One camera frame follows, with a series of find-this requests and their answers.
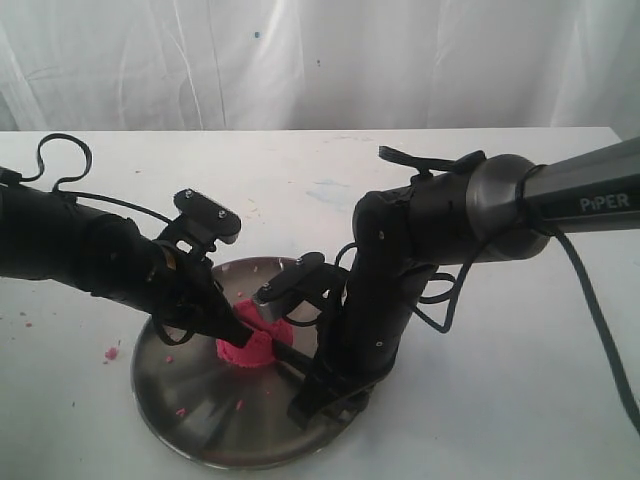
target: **white tabletop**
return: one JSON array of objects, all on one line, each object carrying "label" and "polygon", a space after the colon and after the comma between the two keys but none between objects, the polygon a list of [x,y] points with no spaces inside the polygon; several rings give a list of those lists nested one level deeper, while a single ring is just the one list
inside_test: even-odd
[{"label": "white tabletop", "polygon": [[[77,135],[93,149],[94,169],[75,189],[173,215],[173,194],[193,187],[240,214],[240,239],[222,246],[216,263],[310,250],[333,257],[352,239],[355,202],[367,190],[405,185],[413,174],[377,159],[380,144],[423,156],[484,149],[550,163],[617,141],[608,128]],[[34,172],[42,136],[0,134],[0,164]],[[48,171],[39,188],[81,168],[74,148],[45,147]],[[131,216],[148,236],[160,231],[155,220]],[[640,233],[572,238],[640,392]],[[0,315],[1,478],[255,475],[191,463],[147,429],[129,383],[144,314],[53,282],[0,279]],[[120,356],[103,365],[105,350],[118,342]],[[475,266],[450,334],[413,319],[394,371],[354,424],[324,451],[258,475],[635,480],[640,440],[575,274],[552,241],[531,260]]]}]

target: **white backdrop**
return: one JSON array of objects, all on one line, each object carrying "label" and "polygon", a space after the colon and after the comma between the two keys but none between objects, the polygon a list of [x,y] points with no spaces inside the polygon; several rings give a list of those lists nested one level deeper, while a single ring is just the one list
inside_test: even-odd
[{"label": "white backdrop", "polygon": [[638,0],[0,0],[0,129],[612,126]]}]

